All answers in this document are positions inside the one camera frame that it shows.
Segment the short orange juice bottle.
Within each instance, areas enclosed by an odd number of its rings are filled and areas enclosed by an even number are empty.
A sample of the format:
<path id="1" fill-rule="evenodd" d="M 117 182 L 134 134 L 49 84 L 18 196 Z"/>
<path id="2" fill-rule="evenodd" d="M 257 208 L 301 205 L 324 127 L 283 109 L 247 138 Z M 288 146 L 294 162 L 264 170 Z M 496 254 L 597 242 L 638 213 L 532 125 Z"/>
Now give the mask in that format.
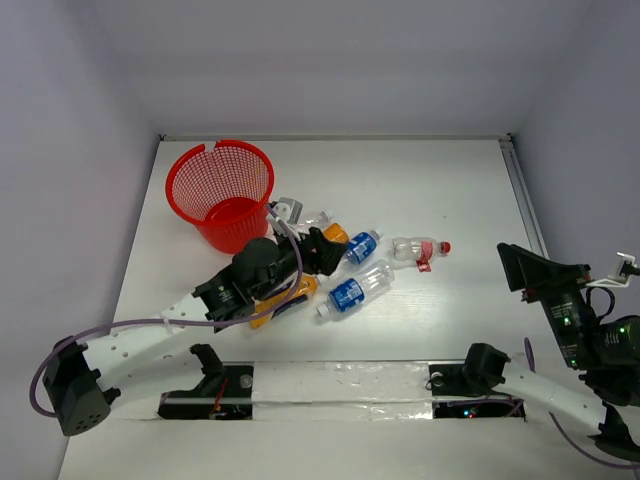
<path id="1" fill-rule="evenodd" d="M 332 223 L 323 230 L 325 238 L 331 242 L 346 244 L 350 238 L 345 229 L 338 223 Z"/>

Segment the small blue label bottle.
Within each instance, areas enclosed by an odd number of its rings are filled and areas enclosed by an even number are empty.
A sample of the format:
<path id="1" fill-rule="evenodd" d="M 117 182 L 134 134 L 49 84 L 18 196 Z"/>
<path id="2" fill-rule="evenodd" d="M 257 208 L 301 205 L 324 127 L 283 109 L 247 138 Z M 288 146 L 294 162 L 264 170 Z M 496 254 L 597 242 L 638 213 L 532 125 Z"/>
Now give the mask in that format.
<path id="1" fill-rule="evenodd" d="M 383 234 L 378 230 L 358 233 L 347 243 L 344 259 L 351 265 L 360 265 L 367 260 L 378 247 Z"/>

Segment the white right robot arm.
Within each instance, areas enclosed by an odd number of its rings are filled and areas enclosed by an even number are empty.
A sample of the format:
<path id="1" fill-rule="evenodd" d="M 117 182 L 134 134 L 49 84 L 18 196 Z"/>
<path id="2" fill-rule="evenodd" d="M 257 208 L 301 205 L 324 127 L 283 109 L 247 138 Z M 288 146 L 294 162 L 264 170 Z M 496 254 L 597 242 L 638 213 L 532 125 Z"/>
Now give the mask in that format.
<path id="1" fill-rule="evenodd" d="M 460 368 L 462 384 L 479 395 L 497 390 L 543 405 L 592 428 L 600 451 L 628 462 L 639 460 L 639 446 L 619 413 L 639 404 L 639 318 L 604 322 L 591 306 L 596 289 L 625 288 L 638 275 L 631 255 L 618 254 L 609 275 L 590 276 L 587 264 L 561 264 L 515 244 L 497 251 L 508 287 L 526 303 L 540 303 L 565 365 L 592 390 L 583 395 L 515 363 L 486 343 L 470 346 Z"/>

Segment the clear bottle red cap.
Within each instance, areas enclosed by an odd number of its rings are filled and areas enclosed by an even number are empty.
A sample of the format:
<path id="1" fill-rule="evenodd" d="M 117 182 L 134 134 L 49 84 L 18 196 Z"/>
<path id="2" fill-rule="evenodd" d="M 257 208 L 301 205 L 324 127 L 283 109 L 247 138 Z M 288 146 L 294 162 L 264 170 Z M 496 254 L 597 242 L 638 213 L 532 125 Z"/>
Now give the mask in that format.
<path id="1" fill-rule="evenodd" d="M 415 266 L 421 273 L 431 272 L 435 260 L 446 257 L 451 252 L 448 241 L 430 237 L 396 237 L 392 239 L 391 245 L 391 263 L 394 267 Z"/>

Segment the large blue label clear bottle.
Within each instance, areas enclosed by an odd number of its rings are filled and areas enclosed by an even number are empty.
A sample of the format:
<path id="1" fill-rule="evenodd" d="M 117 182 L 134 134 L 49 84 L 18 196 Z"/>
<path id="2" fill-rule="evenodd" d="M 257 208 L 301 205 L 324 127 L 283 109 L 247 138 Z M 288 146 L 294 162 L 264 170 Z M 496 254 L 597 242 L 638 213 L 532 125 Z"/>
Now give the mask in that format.
<path id="1" fill-rule="evenodd" d="M 344 320 L 387 293 L 395 272 L 386 260 L 378 260 L 357 273 L 327 280 L 325 299 L 316 306 L 316 321 Z"/>

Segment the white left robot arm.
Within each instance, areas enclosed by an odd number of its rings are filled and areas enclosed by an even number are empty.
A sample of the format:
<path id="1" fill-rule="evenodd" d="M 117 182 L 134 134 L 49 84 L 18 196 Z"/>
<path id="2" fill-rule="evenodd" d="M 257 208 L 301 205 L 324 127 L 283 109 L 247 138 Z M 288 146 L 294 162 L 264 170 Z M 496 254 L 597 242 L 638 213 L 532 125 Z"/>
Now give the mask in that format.
<path id="1" fill-rule="evenodd" d="M 168 356 L 187 351 L 198 361 L 187 383 L 170 394 L 224 396 L 232 375 L 213 348 L 212 336 L 247 323 L 256 305 L 277 291 L 294 292 L 305 276 L 329 276 L 347 251 L 312 227 L 285 229 L 274 239 L 250 240 L 230 263 L 178 302 L 172 313 L 115 322 L 58 341 L 33 381 L 43 384 L 52 406 L 47 416 L 73 437 L 103 422 L 113 409 L 133 400 Z"/>

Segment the red plastic mesh basket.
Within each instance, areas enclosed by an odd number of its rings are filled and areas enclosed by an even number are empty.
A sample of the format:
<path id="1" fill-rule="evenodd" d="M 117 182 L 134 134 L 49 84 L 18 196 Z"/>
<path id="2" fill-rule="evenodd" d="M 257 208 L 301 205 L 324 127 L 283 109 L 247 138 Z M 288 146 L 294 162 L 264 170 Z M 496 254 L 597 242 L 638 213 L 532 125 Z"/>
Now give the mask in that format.
<path id="1" fill-rule="evenodd" d="M 220 140 L 184 153 L 171 167 L 165 195 L 176 215 L 216 250 L 240 252 L 268 230 L 266 205 L 275 184 L 270 159 L 240 140 Z"/>

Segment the clear plastic bottle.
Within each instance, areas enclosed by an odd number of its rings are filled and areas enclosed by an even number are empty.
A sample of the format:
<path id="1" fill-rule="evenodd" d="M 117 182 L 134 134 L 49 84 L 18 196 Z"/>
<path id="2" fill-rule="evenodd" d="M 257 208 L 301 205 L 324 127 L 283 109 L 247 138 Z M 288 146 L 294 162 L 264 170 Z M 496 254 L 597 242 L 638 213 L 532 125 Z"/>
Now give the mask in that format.
<path id="1" fill-rule="evenodd" d="M 308 233 L 311 227 L 324 230 L 332 224 L 333 215 L 329 211 L 312 211 L 301 215 L 297 223 L 297 230 Z"/>

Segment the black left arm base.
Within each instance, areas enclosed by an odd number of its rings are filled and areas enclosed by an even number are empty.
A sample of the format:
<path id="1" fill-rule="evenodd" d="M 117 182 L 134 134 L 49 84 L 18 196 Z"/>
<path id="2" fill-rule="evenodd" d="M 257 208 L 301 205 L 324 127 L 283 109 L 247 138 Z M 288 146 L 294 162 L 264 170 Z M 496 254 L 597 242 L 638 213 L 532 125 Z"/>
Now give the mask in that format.
<path id="1" fill-rule="evenodd" d="M 189 390 L 162 395 L 157 414 L 164 420 L 251 420 L 253 364 L 224 364 L 209 344 L 190 353 L 201 363 L 202 378 Z"/>

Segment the silver tape strip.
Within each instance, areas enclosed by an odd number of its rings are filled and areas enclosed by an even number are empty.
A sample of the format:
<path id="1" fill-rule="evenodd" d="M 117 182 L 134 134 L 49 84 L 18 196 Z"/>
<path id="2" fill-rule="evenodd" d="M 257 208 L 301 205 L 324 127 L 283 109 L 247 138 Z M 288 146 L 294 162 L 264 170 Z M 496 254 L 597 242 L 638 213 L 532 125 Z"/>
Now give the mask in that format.
<path id="1" fill-rule="evenodd" d="M 285 362 L 255 365 L 256 421 L 430 420 L 426 362 Z"/>

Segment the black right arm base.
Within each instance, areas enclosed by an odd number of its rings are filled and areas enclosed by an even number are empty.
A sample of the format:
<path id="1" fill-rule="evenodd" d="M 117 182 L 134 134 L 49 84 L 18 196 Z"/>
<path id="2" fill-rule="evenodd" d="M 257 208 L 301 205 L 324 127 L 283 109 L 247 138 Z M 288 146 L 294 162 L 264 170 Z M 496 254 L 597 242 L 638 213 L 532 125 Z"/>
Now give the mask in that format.
<path id="1" fill-rule="evenodd" d="M 475 391 L 463 377 L 461 364 L 430 364 L 425 389 L 431 394 L 434 419 L 526 419 L 522 399 L 483 387 Z"/>

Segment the long orange juice bottle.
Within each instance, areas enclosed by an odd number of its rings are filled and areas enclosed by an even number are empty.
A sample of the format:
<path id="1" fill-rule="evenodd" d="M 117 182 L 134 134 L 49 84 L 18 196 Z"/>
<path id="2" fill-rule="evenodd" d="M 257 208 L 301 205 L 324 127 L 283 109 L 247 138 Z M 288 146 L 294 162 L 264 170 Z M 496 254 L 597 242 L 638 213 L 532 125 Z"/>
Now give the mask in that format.
<path id="1" fill-rule="evenodd" d="M 317 293 L 323 280 L 319 275 L 303 274 L 298 287 L 289 294 L 295 281 L 291 280 L 272 292 L 265 300 L 258 301 L 254 314 L 257 318 L 249 322 L 252 329 L 259 329 L 270 320 L 292 308 L 308 303 Z"/>

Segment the aluminium table edge rail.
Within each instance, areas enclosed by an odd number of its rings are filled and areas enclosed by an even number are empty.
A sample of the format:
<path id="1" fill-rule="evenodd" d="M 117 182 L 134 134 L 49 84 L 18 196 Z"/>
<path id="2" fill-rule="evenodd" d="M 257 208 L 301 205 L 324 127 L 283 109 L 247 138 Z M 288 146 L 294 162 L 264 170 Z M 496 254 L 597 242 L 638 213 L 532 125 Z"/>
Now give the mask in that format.
<path id="1" fill-rule="evenodd" d="M 505 135 L 501 137 L 499 139 L 499 146 L 523 221 L 529 247 L 535 254 L 547 258 L 548 251 L 528 192 L 512 136 Z"/>

